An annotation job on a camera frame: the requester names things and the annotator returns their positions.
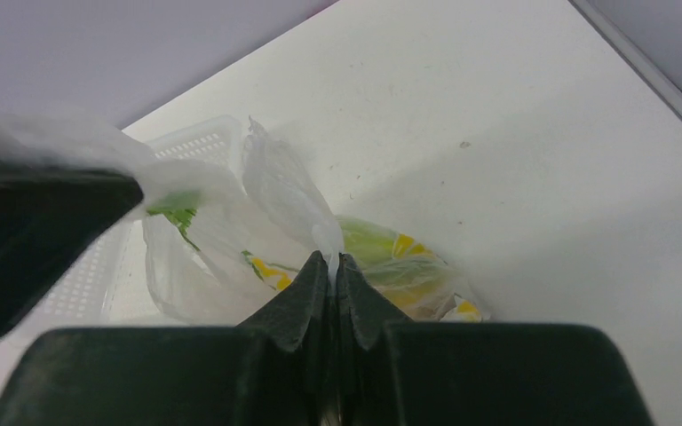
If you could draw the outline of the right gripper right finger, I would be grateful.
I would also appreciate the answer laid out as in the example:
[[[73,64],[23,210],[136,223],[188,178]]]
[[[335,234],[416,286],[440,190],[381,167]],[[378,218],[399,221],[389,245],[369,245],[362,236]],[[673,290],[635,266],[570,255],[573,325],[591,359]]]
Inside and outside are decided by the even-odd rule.
[[[345,425],[649,425],[602,331],[549,323],[415,322],[351,256],[337,272]]]

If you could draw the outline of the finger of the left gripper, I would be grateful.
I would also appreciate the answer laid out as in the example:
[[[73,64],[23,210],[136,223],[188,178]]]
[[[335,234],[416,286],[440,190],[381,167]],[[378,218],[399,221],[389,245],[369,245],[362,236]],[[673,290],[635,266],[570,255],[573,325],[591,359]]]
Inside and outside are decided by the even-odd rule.
[[[142,200],[123,172],[0,162],[0,338]]]

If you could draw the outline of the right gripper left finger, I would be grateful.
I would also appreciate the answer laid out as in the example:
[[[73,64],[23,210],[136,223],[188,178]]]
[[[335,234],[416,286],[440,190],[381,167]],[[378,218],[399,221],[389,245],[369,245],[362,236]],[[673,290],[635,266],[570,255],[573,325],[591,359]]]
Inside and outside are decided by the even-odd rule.
[[[26,350],[0,425],[317,425],[321,254],[236,327],[56,329]]]

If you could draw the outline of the clear plastic bag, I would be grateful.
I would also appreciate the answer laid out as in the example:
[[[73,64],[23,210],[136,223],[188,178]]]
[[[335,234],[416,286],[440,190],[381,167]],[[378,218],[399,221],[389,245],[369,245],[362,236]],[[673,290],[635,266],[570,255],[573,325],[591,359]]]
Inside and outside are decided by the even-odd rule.
[[[131,172],[62,153],[56,124],[76,118],[10,114],[0,118],[0,162]],[[341,227],[292,147],[256,121],[242,127],[227,163],[183,161],[183,176],[140,219],[147,288],[158,309],[190,324],[235,323],[283,291],[306,258],[320,251],[336,270]],[[414,320],[481,322],[487,313],[454,267],[440,279],[370,285]]]

